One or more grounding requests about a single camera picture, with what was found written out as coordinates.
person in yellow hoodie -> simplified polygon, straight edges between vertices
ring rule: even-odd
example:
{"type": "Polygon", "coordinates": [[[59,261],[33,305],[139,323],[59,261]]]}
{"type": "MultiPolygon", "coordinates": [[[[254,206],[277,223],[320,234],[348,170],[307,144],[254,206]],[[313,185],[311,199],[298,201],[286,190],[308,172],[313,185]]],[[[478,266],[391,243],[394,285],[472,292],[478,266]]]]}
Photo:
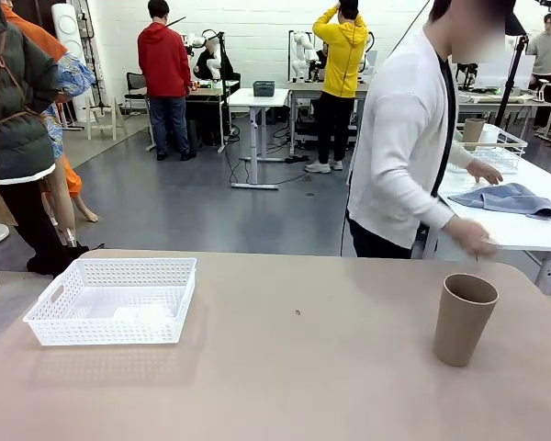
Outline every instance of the person in yellow hoodie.
{"type": "Polygon", "coordinates": [[[343,170],[359,64],[364,56],[368,30],[359,14],[358,0],[341,0],[316,21],[312,30],[329,45],[329,57],[319,99],[319,159],[307,165],[306,171],[330,173],[331,169],[343,170]],[[335,15],[339,24],[329,23],[335,15]],[[334,160],[329,164],[333,134],[334,160]]]}

folded cloth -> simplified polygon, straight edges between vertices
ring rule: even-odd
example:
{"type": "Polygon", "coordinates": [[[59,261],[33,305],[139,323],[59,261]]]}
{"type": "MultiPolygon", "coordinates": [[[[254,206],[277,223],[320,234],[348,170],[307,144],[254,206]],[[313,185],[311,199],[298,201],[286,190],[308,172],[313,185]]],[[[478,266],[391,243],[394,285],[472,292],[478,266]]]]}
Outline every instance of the folded cloth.
{"type": "Polygon", "coordinates": [[[551,220],[551,201],[536,196],[520,184],[485,187],[465,195],[449,197],[454,202],[473,209],[524,214],[529,218],[551,220]]]}

dark green puffer jacket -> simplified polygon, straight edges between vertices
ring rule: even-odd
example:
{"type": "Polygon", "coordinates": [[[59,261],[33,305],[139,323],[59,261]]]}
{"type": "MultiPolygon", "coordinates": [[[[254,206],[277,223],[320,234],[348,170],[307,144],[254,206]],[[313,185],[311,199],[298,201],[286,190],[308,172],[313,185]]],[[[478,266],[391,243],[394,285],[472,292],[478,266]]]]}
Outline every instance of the dark green puffer jacket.
{"type": "MultiPolygon", "coordinates": [[[[29,107],[45,110],[58,94],[57,64],[20,30],[6,23],[0,7],[0,34],[6,32],[6,65],[23,88],[20,95],[0,69],[0,120],[29,107]]],[[[39,116],[25,115],[0,124],[0,180],[34,176],[54,164],[49,134],[39,116]]]]}

person in dark puffer jacket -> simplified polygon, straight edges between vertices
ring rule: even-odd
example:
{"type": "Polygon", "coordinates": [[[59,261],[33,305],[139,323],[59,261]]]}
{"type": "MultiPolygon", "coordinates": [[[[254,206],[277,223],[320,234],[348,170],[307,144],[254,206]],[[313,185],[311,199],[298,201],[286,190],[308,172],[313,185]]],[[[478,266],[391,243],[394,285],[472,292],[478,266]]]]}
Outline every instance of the person in dark puffer jacket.
{"type": "Polygon", "coordinates": [[[71,259],[42,206],[39,181],[54,170],[39,113],[57,97],[57,64],[0,6],[0,221],[15,225],[35,250],[28,270],[57,276],[71,259]]]}

red jacket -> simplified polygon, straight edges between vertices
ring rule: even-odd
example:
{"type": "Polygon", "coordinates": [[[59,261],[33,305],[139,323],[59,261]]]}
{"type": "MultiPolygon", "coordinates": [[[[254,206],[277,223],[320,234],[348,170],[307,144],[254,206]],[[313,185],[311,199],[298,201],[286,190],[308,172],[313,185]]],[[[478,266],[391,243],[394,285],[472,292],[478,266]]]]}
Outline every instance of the red jacket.
{"type": "Polygon", "coordinates": [[[192,78],[182,37],[161,23],[139,35],[139,66],[150,96],[186,96],[192,78]]]}

